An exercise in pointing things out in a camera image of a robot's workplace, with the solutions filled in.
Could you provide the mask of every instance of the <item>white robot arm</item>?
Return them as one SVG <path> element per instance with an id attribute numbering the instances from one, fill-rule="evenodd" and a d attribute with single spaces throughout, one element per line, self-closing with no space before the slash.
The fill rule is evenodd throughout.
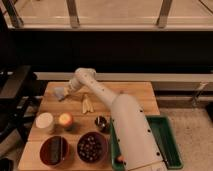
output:
<path id="1" fill-rule="evenodd" d="M 110 109 L 126 170 L 166 171 L 165 163 L 138 101 L 117 94 L 95 80 L 95 70 L 79 68 L 69 81 L 71 91 L 86 85 Z"/>

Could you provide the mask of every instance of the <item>white container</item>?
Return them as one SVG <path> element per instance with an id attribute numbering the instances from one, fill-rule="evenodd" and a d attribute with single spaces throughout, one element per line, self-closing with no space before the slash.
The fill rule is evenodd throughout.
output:
<path id="1" fill-rule="evenodd" d="M 55 120 L 51 113 L 41 113 L 36 118 L 36 127 L 46 134 L 52 134 L 55 129 Z"/>

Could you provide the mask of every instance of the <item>green bin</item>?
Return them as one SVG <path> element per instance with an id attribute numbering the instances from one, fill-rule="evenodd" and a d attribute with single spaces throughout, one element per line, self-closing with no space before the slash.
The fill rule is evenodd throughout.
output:
<path id="1" fill-rule="evenodd" d="M 183 163 L 168 118 L 166 116 L 157 115 L 146 116 L 146 118 L 161 151 L 167 169 L 177 170 L 183 168 Z M 124 171 L 123 164 L 118 163 L 115 160 L 121 153 L 112 121 L 110 121 L 110 140 L 112 167 L 115 171 Z"/>

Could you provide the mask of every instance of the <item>dark red bowl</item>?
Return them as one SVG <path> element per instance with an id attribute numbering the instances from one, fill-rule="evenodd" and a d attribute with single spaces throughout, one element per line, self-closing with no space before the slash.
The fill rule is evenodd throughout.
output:
<path id="1" fill-rule="evenodd" d="M 58 166 L 63 163 L 70 152 L 70 145 L 64 137 L 53 136 L 47 139 L 40 149 L 40 159 L 48 166 Z"/>
<path id="2" fill-rule="evenodd" d="M 100 162 L 108 153 L 108 141 L 98 132 L 88 132 L 78 141 L 77 153 L 86 163 Z"/>

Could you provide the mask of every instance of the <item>black chair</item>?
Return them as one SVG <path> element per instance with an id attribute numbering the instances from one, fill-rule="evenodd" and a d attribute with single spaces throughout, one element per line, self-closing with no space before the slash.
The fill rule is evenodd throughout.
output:
<path id="1" fill-rule="evenodd" d="M 32 122 L 34 116 L 24 117 L 24 114 L 30 103 L 38 103 L 34 96 L 28 95 L 35 75 L 30 66 L 19 66 L 12 75 L 7 73 L 4 70 L 0 75 L 0 143 L 15 129 L 26 142 L 24 124 Z"/>

